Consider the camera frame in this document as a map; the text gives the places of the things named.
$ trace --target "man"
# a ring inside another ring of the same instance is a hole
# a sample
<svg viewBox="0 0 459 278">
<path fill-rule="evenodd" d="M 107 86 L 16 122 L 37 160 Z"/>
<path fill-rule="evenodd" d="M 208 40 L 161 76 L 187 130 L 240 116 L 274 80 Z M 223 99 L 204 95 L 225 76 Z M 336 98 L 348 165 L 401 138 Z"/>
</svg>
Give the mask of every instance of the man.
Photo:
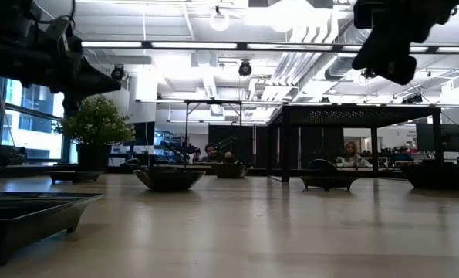
<svg viewBox="0 0 459 278">
<path fill-rule="evenodd" d="M 207 153 L 206 157 L 203 157 L 200 162 L 210 163 L 210 162 L 222 162 L 222 158 L 219 156 L 219 152 L 214 144 L 209 143 L 205 146 L 205 152 Z M 234 159 L 234 156 L 231 152 L 226 152 L 224 154 L 224 162 L 229 162 Z"/>
</svg>

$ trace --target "window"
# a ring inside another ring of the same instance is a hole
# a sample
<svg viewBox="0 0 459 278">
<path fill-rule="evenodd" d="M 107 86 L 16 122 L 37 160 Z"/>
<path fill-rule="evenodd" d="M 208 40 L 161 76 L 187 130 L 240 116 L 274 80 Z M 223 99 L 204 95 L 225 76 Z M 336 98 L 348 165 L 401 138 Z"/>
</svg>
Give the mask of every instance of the window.
<svg viewBox="0 0 459 278">
<path fill-rule="evenodd" d="M 7 80 L 6 102 L 20 107 L 36 110 L 56 117 L 62 117 L 62 93 L 51 93 L 48 87 L 31 85 L 23 88 L 20 81 Z"/>
<path fill-rule="evenodd" d="M 6 114 L 2 144 L 26 147 L 29 159 L 61 159 L 62 136 L 52 132 L 54 121 L 12 110 Z"/>
</svg>

